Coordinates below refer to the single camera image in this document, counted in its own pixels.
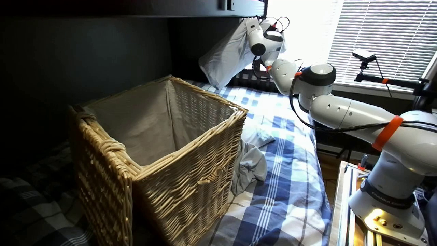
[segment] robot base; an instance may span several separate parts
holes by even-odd
[[[429,245],[426,230],[420,237],[412,237],[408,231],[408,226],[404,227],[400,225],[394,225],[393,227],[393,223],[389,225],[389,222],[396,222],[394,216],[392,215],[381,214],[381,211],[374,209],[373,214],[370,212],[368,216],[360,219],[352,212],[348,205],[348,200],[352,194],[356,194],[364,177],[367,177],[367,173],[359,171],[356,166],[345,162],[341,163],[329,245]]]

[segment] dark wall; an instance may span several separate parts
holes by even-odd
[[[67,137],[67,106],[169,74],[166,20],[0,20],[1,141],[19,163]]]
[[[206,81],[198,59],[239,25],[239,18],[169,20],[173,73],[177,77]]]

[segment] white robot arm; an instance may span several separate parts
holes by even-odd
[[[297,73],[296,65],[277,61],[272,76],[277,89],[297,96],[299,106],[329,129],[363,140],[381,156],[349,207],[364,225],[386,237],[423,245],[423,218],[414,190],[424,177],[437,175],[437,117],[409,111],[400,117],[370,104],[330,95],[336,71],[317,65]]]

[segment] bed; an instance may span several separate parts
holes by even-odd
[[[252,182],[199,245],[328,245],[330,205],[315,151],[315,134],[289,110],[287,97],[248,88],[195,84],[248,110],[250,121],[273,143],[261,148],[265,181]],[[311,119],[299,112],[304,121]],[[0,178],[1,245],[94,245],[75,200],[68,144]]]

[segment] blue plaid bedsheet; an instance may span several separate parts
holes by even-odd
[[[328,245],[332,211],[315,134],[293,115],[288,97],[246,88],[217,92],[210,85],[198,86],[247,108],[247,119],[276,138],[262,149],[266,181],[235,197],[201,245]],[[304,112],[297,114],[311,122]]]

